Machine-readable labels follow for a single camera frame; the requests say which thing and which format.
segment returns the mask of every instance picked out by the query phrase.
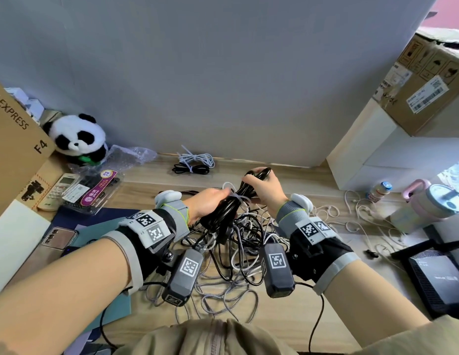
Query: hand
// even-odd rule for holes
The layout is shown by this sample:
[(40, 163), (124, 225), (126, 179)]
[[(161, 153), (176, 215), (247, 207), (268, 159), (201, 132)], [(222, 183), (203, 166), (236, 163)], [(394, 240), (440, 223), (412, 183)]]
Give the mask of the hand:
[(231, 189), (208, 188), (183, 202), (188, 207), (188, 224), (213, 212), (218, 204), (231, 193)]
[[(259, 173), (266, 167), (254, 168), (254, 173)], [(265, 180), (257, 179), (255, 176), (247, 174), (243, 177), (243, 182), (253, 186), (258, 198), (253, 198), (251, 201), (257, 204), (264, 204), (268, 206), (269, 214), (275, 218), (280, 207), (289, 199), (284, 194), (279, 179), (271, 171)]]

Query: wooden desk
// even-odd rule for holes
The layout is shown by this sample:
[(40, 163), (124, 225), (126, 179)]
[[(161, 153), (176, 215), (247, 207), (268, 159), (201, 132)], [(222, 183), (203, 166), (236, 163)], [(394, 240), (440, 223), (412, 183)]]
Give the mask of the wooden desk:
[[(157, 161), (148, 163), (143, 167), (137, 167), (127, 172), (125, 183), (107, 203), (107, 207), (152, 209), (154, 196), (161, 190), (202, 190), (207, 187), (221, 186), (225, 181), (231, 181), (238, 186), (242, 175), (249, 169), (260, 166), (254, 163), (241, 163), (234, 161), (219, 161), (217, 167), (207, 176), (200, 175), (175, 175), (169, 172), (174, 163), (174, 158), (160, 157)], [(331, 204), (340, 210), (339, 217), (330, 218), (340, 222), (356, 220), (353, 214), (349, 214), (344, 203), (344, 192), (336, 188), (335, 181), (327, 167), (298, 168), (271, 166), (278, 175), (283, 188), (288, 194), (301, 193), (308, 196), (316, 207)], [(378, 210), (382, 215), (389, 215), (402, 205), (398, 195), (390, 195), (387, 200), (379, 203)], [(380, 232), (376, 226), (371, 226), (360, 221), (368, 232), (371, 242), (381, 242)], [(403, 292), (419, 308), (423, 309), (418, 295), (412, 284), (401, 270), (392, 267), (383, 259), (368, 260), (363, 255), (367, 248), (364, 244), (364, 235), (348, 233), (344, 227), (337, 226), (340, 235), (354, 251), (363, 258), (371, 267), (383, 275), (389, 282)], [(409, 242), (416, 243), (422, 238), (410, 236)], [(211, 266), (209, 274), (216, 274), (216, 269)], [(212, 292), (222, 292), (225, 285), (214, 286)], [(308, 351), (310, 332), (320, 313), (321, 299), (307, 287), (299, 286), (286, 298), (272, 299), (266, 294), (264, 286), (255, 287), (259, 296), (259, 304), (253, 324), (258, 325), (280, 339), (285, 340), (296, 351)], [(203, 312), (200, 305), (200, 297), (196, 296), (197, 308)], [(197, 319), (196, 311), (191, 302), (188, 303), (190, 317)], [(240, 321), (246, 321), (255, 306), (255, 296), (246, 294), (234, 309)], [(222, 309), (223, 304), (215, 305)], [(110, 323), (104, 327), (104, 331), (115, 344), (126, 344), (138, 340), (144, 334), (164, 325), (176, 324), (175, 307), (164, 303), (154, 307), (146, 298), (144, 292), (132, 295), (132, 314), (123, 319)], [(181, 321), (186, 320), (183, 308), (177, 308)], [(226, 319), (231, 315), (223, 313), (218, 318)], [(315, 331), (312, 342), (314, 352), (323, 353), (349, 353), (359, 350), (360, 346), (352, 337), (348, 329), (341, 322), (333, 308), (326, 302), (321, 322)]]

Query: panda plush toy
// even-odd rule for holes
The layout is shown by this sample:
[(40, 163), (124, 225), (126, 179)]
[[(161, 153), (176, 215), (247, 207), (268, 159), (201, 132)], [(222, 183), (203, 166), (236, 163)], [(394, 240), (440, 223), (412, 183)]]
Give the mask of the panda plush toy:
[(45, 123), (43, 129), (70, 163), (95, 166), (106, 157), (106, 135), (88, 114), (62, 116)]

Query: khaki jacket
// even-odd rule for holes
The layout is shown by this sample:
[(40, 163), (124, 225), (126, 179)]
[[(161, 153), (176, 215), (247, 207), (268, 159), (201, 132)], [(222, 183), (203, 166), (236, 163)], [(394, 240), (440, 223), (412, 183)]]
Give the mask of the khaki jacket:
[[(162, 327), (115, 355), (297, 355), (262, 328), (232, 319), (189, 320)], [(459, 320), (443, 316), (420, 328), (380, 340), (356, 355), (457, 355)]]

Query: purple label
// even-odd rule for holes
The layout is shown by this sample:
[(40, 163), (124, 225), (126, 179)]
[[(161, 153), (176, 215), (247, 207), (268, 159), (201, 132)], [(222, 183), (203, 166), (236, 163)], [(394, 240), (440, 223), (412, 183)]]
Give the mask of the purple label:
[(118, 172), (107, 169), (101, 172), (102, 180), (100, 183), (95, 185), (92, 189), (90, 189), (82, 198), (80, 204), (84, 206), (91, 205), (95, 199), (101, 194), (101, 192), (106, 188), (109, 182), (118, 174)]

